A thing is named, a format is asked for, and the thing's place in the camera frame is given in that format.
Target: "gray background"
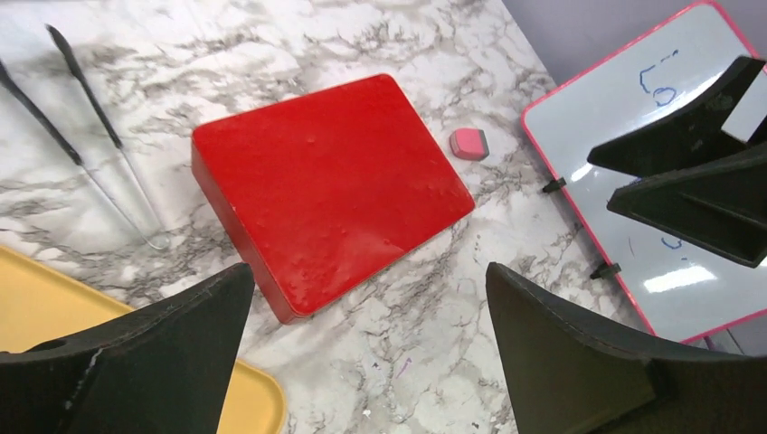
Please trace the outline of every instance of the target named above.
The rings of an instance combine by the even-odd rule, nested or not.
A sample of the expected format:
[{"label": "gray background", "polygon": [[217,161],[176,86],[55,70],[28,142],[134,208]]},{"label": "gray background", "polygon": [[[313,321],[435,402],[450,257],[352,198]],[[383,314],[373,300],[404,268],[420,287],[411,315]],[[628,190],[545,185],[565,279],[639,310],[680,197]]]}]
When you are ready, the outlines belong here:
[{"label": "gray background", "polygon": [[[689,0],[503,2],[554,81],[560,84],[692,3]],[[721,0],[719,3],[757,52],[767,55],[767,1]],[[765,330],[767,317],[763,316],[719,334],[715,341],[729,352],[767,354]]]}]

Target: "small pink block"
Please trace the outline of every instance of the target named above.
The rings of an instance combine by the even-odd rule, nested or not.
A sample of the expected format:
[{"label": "small pink block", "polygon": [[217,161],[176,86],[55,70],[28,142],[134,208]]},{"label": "small pink block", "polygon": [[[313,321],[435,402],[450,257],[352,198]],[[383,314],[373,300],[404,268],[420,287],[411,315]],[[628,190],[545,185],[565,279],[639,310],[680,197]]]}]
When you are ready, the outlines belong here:
[{"label": "small pink block", "polygon": [[450,135],[450,150],[464,160],[479,161],[490,154],[485,132],[476,128],[459,128]]}]

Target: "whiteboard with pink frame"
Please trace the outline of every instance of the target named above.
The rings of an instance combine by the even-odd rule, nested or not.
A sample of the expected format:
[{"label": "whiteboard with pink frame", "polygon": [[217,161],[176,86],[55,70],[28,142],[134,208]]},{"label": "whiteboard with pink frame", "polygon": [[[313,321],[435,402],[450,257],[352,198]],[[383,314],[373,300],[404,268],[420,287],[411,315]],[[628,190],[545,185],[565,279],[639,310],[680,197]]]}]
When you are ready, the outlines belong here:
[{"label": "whiteboard with pink frame", "polygon": [[[720,5],[699,2],[534,102],[522,124],[648,330],[689,342],[767,313],[767,262],[749,269],[606,209],[631,176],[589,151],[684,106],[738,55],[757,53]],[[724,129],[748,137],[767,115],[767,74]]]}]

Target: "red lid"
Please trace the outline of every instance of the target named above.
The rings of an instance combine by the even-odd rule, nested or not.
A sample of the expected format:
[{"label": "red lid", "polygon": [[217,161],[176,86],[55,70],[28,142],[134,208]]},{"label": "red lid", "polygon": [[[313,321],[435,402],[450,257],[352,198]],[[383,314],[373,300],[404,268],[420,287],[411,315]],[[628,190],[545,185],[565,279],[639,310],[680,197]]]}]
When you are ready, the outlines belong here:
[{"label": "red lid", "polygon": [[299,316],[474,208],[387,75],[218,120],[193,139]]}]

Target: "marble countertop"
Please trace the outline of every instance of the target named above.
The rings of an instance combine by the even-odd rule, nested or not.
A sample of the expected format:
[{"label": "marble countertop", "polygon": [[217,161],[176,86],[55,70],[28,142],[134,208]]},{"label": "marble countertop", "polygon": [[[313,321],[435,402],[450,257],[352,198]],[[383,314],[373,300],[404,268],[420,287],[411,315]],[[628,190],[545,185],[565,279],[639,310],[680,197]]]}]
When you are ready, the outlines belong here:
[{"label": "marble countertop", "polygon": [[73,45],[173,247],[142,244],[4,90],[0,242],[133,307],[239,261],[190,172],[197,125],[386,72],[446,154],[455,128],[485,130],[486,160],[449,156],[477,202],[469,217],[303,323],[281,325],[253,299],[240,356],[283,386],[285,432],[516,432],[486,306],[490,261],[636,321],[617,287],[589,280],[598,255],[574,216],[539,193],[546,171],[518,118],[553,83],[500,0],[3,2],[0,59],[134,203],[44,24]]}]

